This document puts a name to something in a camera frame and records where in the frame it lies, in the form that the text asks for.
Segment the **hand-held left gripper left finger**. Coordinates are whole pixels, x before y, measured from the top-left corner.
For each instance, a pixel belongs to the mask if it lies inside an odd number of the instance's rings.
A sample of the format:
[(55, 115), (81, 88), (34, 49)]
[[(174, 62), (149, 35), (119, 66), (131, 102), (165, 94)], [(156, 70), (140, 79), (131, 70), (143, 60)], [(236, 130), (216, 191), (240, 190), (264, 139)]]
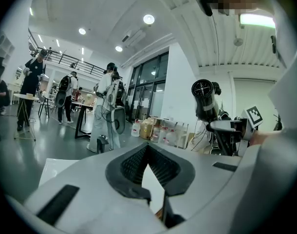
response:
[(142, 187), (146, 143), (79, 160), (35, 190), (24, 206), (67, 234), (159, 234), (165, 224)]

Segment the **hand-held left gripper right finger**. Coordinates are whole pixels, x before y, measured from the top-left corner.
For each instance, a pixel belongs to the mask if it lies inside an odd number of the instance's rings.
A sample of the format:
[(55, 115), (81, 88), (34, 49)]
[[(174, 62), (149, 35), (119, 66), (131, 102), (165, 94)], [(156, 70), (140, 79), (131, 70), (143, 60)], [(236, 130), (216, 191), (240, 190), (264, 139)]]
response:
[(227, 183), (240, 158), (199, 154), (169, 146), (147, 145), (147, 189), (150, 209), (189, 219)]

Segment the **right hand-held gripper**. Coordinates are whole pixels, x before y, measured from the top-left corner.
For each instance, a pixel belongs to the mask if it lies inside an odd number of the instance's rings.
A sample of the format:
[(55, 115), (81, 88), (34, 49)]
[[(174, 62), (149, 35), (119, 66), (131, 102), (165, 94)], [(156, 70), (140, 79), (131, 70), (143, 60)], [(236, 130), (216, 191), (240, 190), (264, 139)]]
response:
[(208, 131), (231, 131), (231, 140), (235, 144), (233, 156), (243, 156), (250, 146), (250, 140), (258, 126), (263, 123), (263, 118), (256, 106), (244, 109), (240, 116), (232, 122), (230, 120), (214, 120), (206, 126)]

